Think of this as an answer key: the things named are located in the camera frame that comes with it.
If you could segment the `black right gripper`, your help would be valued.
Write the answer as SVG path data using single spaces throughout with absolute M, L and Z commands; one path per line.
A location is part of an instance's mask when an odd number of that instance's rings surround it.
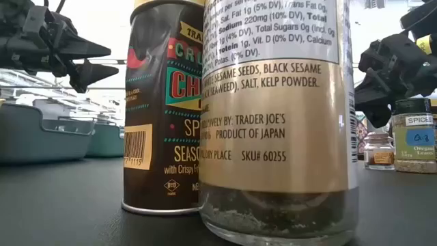
M 408 36 L 393 34 L 373 41 L 361 53 L 361 72 L 377 72 L 379 85 L 359 85 L 354 90 L 355 109 L 375 128 L 392 116 L 389 105 L 399 99 L 429 96 L 436 89 L 436 57 L 426 54 Z

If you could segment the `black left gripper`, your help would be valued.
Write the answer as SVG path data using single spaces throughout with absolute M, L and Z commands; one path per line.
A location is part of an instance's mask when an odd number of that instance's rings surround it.
M 93 64 L 88 59 L 111 54 L 105 46 L 96 44 L 77 35 L 64 25 L 62 32 L 44 34 L 35 40 L 21 33 L 1 34 L 1 67 L 24 70 L 28 74 L 50 72 L 56 77 L 70 77 L 70 85 L 78 93 L 85 93 L 87 87 L 97 81 L 111 77 L 118 68 Z M 73 59 L 84 59 L 75 64 Z

